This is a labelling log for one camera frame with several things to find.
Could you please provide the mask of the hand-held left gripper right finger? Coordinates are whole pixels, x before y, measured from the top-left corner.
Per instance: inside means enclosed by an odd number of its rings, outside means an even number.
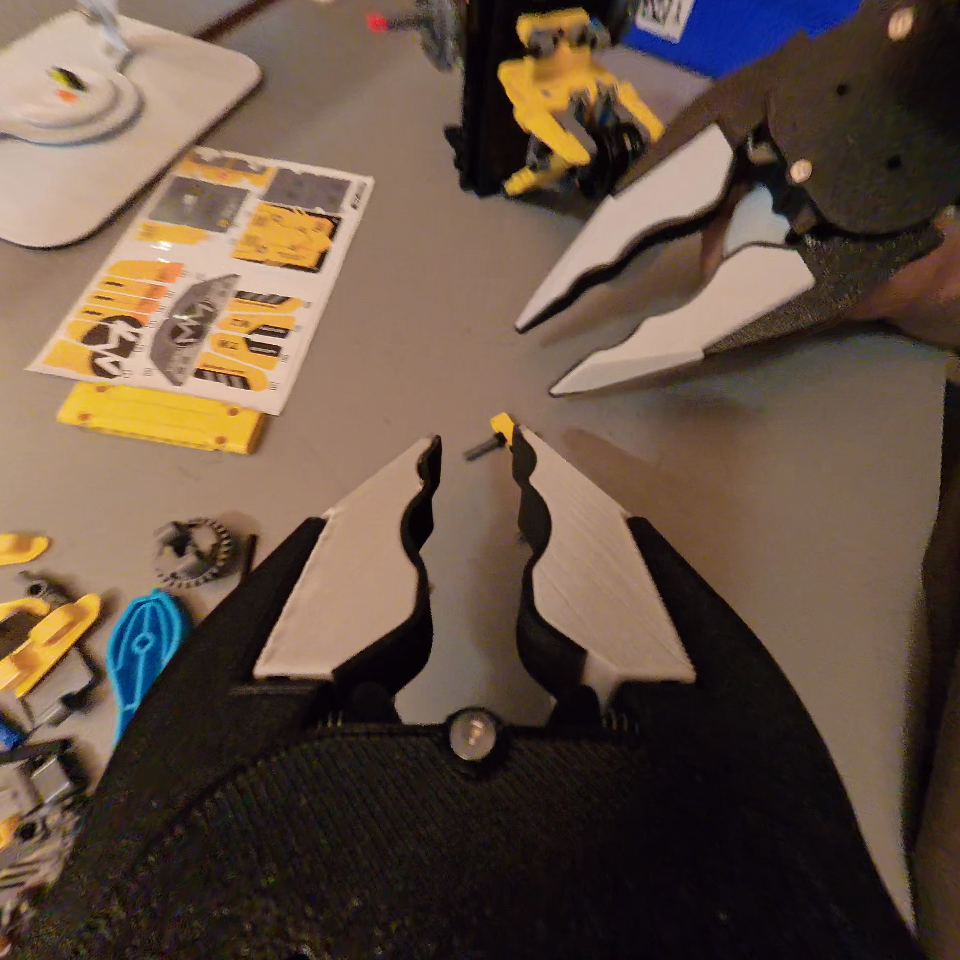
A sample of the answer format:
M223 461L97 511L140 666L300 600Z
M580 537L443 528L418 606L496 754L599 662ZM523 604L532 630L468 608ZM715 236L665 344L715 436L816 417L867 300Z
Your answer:
M615 498L528 428L512 431L522 575L518 649L560 700L586 687L602 705L634 682L692 685L695 668Z

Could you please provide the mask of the yellow rectangular panel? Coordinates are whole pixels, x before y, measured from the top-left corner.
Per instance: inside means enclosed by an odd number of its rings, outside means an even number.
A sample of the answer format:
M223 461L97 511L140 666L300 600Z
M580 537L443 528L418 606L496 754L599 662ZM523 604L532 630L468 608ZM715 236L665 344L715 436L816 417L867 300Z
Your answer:
M67 396L56 421L108 437L249 455L257 448L266 416L232 402L80 383Z

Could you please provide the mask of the blue plastic bin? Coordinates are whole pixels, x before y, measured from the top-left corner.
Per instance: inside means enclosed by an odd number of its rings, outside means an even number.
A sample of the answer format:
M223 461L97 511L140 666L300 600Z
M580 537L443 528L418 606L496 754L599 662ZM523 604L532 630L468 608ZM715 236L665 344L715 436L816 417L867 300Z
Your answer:
M620 44L719 79L851 17L859 1L640 1Z

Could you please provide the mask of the person's right hand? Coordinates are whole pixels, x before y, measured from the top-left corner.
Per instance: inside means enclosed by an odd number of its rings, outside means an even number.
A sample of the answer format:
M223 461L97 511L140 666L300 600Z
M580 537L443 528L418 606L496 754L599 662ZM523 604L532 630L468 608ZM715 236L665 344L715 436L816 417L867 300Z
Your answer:
M857 306L864 320L878 320L903 335L939 349L959 350L958 210L937 223L943 241L907 264Z

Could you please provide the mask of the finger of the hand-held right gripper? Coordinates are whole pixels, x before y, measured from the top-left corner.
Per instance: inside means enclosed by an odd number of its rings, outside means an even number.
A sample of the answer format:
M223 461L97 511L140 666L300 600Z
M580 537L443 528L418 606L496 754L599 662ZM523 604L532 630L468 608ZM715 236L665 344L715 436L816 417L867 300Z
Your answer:
M810 290L812 273L786 246L788 222L774 212L772 201L767 186L752 188L736 205L723 258L705 287L676 310L643 320L620 344L585 358L551 396L593 392L696 365L710 346Z
M643 245L680 228L690 232L714 213L736 160L724 133L711 125L620 192L608 197L572 240L515 321L527 333L615 278Z

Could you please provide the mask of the yellow toy vehicle model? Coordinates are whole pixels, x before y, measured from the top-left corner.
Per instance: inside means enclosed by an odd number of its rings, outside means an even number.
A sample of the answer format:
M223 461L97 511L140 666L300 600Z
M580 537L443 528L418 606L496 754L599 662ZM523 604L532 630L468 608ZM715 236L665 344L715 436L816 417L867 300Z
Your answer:
M444 128L463 191L516 198L575 189L610 194L659 141L664 122L596 55L636 1L416 1L370 13L371 32L414 32L439 71L460 70L462 114Z

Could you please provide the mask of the pile of small building pieces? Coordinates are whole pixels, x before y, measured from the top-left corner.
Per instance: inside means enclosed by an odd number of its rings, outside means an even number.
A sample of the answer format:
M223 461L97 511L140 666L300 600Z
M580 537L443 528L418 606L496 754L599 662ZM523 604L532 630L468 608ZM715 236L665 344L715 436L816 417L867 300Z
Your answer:
M18 580L23 596L15 600L38 597L56 608L80 599L73 598L59 583L30 572L19 573ZM2 617L2 656L15 649L38 621L25 614ZM56 738L54 732L86 708L99 682L98 673L82 649L81 641L87 633L23 698L2 692L3 954L9 952L25 927L33 898L60 872L76 833L79 805L88 786L88 776L78 760L73 741Z

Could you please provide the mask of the black bevel gear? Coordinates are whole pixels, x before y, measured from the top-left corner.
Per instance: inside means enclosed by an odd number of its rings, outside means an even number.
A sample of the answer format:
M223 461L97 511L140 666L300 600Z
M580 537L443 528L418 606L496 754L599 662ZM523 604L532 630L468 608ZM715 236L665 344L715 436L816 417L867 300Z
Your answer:
M171 521L154 533L153 541L154 574L168 589L195 589L222 578L233 565L233 535L217 520Z

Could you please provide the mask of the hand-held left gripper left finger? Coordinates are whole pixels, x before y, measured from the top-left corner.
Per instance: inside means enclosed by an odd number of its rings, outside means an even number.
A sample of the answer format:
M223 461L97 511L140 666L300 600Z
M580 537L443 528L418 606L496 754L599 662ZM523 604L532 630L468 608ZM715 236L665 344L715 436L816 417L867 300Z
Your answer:
M433 624L422 551L440 468L441 439L417 440L321 516L255 679L409 681L425 666Z

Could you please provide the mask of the blue plastic separator tool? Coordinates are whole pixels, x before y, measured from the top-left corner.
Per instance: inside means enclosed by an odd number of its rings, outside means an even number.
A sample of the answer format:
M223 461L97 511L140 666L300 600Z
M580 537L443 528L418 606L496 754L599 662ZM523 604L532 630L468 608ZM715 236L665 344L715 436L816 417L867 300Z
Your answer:
M114 625L105 655L115 703L113 746L192 630L186 607L161 589L127 606Z

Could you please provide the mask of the white book stand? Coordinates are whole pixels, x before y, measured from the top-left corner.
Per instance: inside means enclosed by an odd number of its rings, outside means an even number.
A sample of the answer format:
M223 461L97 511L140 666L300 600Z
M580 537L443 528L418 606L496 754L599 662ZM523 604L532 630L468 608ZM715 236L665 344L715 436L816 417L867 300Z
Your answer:
M2 49L1 237L96 233L262 81L248 56L79 2Z

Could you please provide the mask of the yellow sticker sheet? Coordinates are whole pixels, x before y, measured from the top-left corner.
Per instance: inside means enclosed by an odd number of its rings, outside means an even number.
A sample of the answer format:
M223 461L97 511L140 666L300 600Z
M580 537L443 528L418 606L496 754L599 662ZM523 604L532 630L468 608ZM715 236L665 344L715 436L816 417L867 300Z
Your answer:
M375 185L193 148L27 370L280 415Z

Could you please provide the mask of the yellow fender piece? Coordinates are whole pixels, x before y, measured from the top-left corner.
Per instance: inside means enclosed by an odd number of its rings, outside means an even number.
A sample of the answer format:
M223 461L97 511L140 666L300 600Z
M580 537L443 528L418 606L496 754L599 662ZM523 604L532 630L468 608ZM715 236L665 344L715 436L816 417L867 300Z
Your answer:
M1 690L23 698L92 628L100 616L102 597L86 594L56 608L38 597L25 597L2 604L1 610L2 617L25 614L39 618L1 661Z

